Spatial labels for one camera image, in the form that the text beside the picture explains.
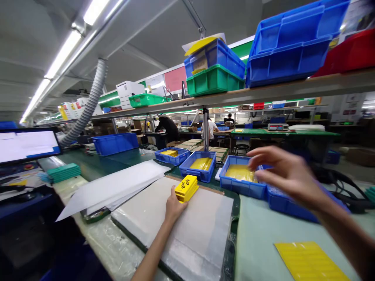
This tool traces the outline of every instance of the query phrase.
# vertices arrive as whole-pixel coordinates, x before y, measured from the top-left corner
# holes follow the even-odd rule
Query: hand
[[[180,203],[178,201],[175,193],[175,185],[173,185],[171,188],[171,195],[167,199],[164,221],[174,224],[187,206],[187,202]]]
[[[334,203],[317,185],[302,157],[275,146],[256,148],[246,155],[252,157],[248,165],[252,171],[262,164],[274,167],[256,171],[260,181],[279,188],[304,207],[320,211]]]

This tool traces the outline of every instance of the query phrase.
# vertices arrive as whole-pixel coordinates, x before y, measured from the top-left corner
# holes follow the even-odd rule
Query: red plastic bin
[[[264,109],[264,103],[255,103],[254,110],[261,110]]]
[[[354,34],[327,53],[324,65],[312,76],[375,66],[375,28]]]

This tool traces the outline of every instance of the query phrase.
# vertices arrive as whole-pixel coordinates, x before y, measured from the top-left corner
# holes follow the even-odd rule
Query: white shirt
[[[208,120],[208,127],[210,128],[210,140],[214,138],[214,129],[218,128],[214,122]]]

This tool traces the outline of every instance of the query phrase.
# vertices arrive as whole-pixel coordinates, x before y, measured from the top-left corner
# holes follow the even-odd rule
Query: person
[[[315,214],[361,279],[373,280],[375,240],[323,192],[302,157],[274,146],[256,148],[247,156],[252,157],[249,161],[252,171],[262,164],[272,166],[256,171],[258,180],[279,188]]]
[[[161,127],[163,127],[168,134],[167,135],[168,142],[178,141],[180,139],[179,130],[172,119],[166,116],[160,116],[159,125],[155,128],[155,132],[158,132],[161,129]]]
[[[271,169],[256,171],[255,175],[260,181],[279,188],[314,213],[359,277],[364,281],[373,280],[375,240],[323,192],[302,157],[274,146],[256,148],[248,152],[247,156],[252,157],[249,161],[249,169],[252,171],[262,164],[272,166]],[[166,204],[165,220],[136,270],[133,281],[153,279],[171,229],[186,207],[187,203],[181,204],[177,200],[173,186]]]
[[[232,118],[232,113],[228,114],[228,118],[224,118],[224,123],[227,122],[227,121],[232,122],[233,125],[234,125],[234,119]]]
[[[215,146],[215,137],[214,137],[214,132],[218,132],[219,129],[218,127],[216,126],[216,124],[214,122],[212,122],[211,118],[207,118],[208,120],[208,127],[209,127],[209,130],[210,130],[210,133],[209,133],[209,145],[210,146]],[[202,139],[204,139],[203,137],[203,130],[204,130],[204,127],[203,127],[203,124],[202,124]]]
[[[157,265],[163,253],[168,237],[174,224],[182,212],[188,206],[188,202],[180,203],[175,194],[175,186],[172,186],[171,195],[167,199],[164,222],[161,224],[159,232],[148,249],[141,264],[132,277],[132,281],[151,281],[154,279]]]

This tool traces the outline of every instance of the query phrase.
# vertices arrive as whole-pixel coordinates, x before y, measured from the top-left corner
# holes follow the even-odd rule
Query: pink poster
[[[185,81],[185,88],[186,85],[186,71],[185,67],[182,66],[170,72],[164,73],[165,85],[168,90],[177,91],[182,89],[182,81]]]

